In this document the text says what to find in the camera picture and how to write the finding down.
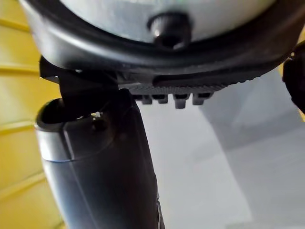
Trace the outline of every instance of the wooden panel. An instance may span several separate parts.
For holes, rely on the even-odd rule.
[[[44,180],[0,202],[2,229],[51,229],[60,222],[62,219]]]
[[[0,1],[0,25],[29,31],[25,16],[17,0]]]
[[[0,71],[8,69],[38,72],[40,54],[28,32],[0,26]]]
[[[58,85],[37,75],[0,73],[0,92],[0,125],[34,120],[46,102],[60,98]]]
[[[0,135],[0,190],[41,172],[34,128]]]

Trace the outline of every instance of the screw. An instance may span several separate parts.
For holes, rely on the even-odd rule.
[[[152,18],[148,24],[154,44],[166,51],[186,48],[192,36],[188,16],[182,13],[164,13]]]

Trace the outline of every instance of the white floor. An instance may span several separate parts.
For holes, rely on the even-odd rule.
[[[166,229],[305,229],[305,126],[277,70],[141,105]]]

